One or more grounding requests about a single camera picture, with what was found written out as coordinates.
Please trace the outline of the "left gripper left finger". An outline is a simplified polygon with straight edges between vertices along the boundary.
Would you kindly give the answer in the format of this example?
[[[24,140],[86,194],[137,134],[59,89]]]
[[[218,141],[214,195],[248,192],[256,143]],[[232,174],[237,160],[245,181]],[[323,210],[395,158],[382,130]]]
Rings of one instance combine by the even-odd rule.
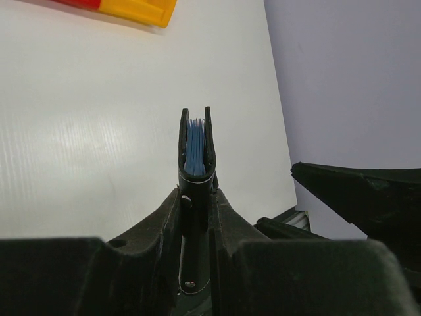
[[[180,264],[180,191],[108,242],[1,241],[2,315],[169,315]]]

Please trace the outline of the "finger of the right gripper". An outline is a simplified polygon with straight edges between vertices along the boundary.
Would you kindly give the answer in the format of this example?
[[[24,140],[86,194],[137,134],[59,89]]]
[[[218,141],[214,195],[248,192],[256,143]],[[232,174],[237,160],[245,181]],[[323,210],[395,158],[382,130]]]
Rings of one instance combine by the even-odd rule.
[[[292,177],[388,246],[410,270],[420,269],[420,169],[351,169],[296,163]]]
[[[260,218],[255,228],[271,240],[325,240],[325,237],[313,234],[309,231],[281,223],[267,217]]]

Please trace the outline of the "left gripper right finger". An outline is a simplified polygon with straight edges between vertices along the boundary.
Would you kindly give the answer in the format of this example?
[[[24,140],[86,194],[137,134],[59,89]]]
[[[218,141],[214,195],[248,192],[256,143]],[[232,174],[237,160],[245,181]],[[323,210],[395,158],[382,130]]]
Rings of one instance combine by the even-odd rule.
[[[413,315],[395,256],[376,241],[271,240],[210,198],[210,280],[215,315]]]

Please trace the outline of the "black leather card holder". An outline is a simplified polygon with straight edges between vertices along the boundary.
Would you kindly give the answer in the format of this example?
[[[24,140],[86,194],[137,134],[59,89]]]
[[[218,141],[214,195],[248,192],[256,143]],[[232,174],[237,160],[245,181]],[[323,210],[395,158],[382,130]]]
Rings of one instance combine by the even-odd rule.
[[[217,189],[216,153],[212,134],[211,108],[205,107],[205,171],[203,176],[192,176],[184,170],[187,122],[189,110],[184,108],[178,136],[178,187],[181,203],[182,250],[179,285],[184,294],[196,295],[210,282],[208,212],[211,194]]]

